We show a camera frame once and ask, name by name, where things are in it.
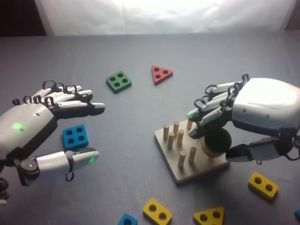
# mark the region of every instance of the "robotic hand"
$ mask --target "robotic hand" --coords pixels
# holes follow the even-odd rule
[[[15,107],[0,116],[0,172],[4,166],[15,166],[24,186],[36,179],[59,175],[70,181],[73,170],[95,161],[99,155],[95,149],[84,148],[28,158],[56,129],[57,120],[99,115],[105,110],[103,103],[90,102],[91,90],[49,82],[53,82],[52,87],[45,87],[44,82],[43,89],[33,97],[23,98],[24,104],[15,99]],[[8,199],[7,188],[7,181],[0,178],[0,199]]]
[[[270,160],[285,156],[293,148],[300,148],[297,132],[300,128],[300,89],[288,83],[266,79],[249,79],[248,74],[242,81],[221,85],[210,85],[206,95],[195,101],[196,109],[188,113],[189,120],[197,126],[190,130],[190,137],[196,139],[205,136],[212,142],[218,142],[215,135],[222,127],[232,121],[237,128],[268,135],[249,145],[240,144],[222,152],[230,162]]]

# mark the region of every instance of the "gray table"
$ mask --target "gray table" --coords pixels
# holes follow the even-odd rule
[[[142,211],[150,198],[173,213],[173,225],[192,225],[193,213],[218,206],[225,207],[224,225],[298,224],[293,212],[300,209],[300,162],[282,157],[261,166],[231,163],[228,170],[178,187],[154,131],[185,120],[207,85],[237,81],[243,73],[300,87],[299,62],[299,32],[0,39],[0,114],[13,106],[13,98],[35,93],[49,79],[91,89],[93,101],[106,105],[100,116],[59,121],[33,154],[63,150],[62,129],[85,124],[100,157],[72,182],[62,177],[22,187],[15,168],[3,171],[11,198],[0,207],[0,224],[116,225],[129,213],[147,225]],[[174,75],[155,86],[151,65]],[[105,78],[120,70],[132,87],[114,94]],[[226,129],[233,144],[261,137],[231,123]],[[248,189],[255,171],[278,184],[273,204]]]

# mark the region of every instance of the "wooden base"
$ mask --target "wooden base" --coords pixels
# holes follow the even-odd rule
[[[159,145],[160,150],[174,176],[176,183],[182,183],[188,181],[197,176],[204,175],[207,172],[218,169],[222,166],[228,165],[229,162],[225,159],[225,155],[220,157],[208,157],[202,150],[205,148],[204,137],[200,139],[192,139],[188,136],[189,129],[187,129],[188,120],[182,121],[179,124],[179,129],[184,130],[182,145],[177,144],[178,135],[174,137],[172,148],[168,148],[168,140],[164,140],[164,129],[160,129],[154,132],[155,139]],[[196,147],[196,154],[193,163],[189,163],[190,149]],[[183,163],[183,167],[178,167],[178,161],[180,158],[180,152],[185,151],[186,157]]]

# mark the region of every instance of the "green light on fingertip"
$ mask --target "green light on fingertip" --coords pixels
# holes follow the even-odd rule
[[[97,158],[98,158],[98,156],[93,156],[93,157],[90,159],[89,163],[95,162]]]
[[[12,129],[19,130],[22,128],[22,123],[14,123],[11,127]]]

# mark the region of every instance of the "blue square block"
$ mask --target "blue square block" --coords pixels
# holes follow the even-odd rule
[[[62,137],[66,149],[78,149],[89,144],[89,139],[83,124],[62,130]]]
[[[125,213],[118,225],[137,225],[137,219]]]
[[[294,212],[295,217],[300,221],[300,210]]]

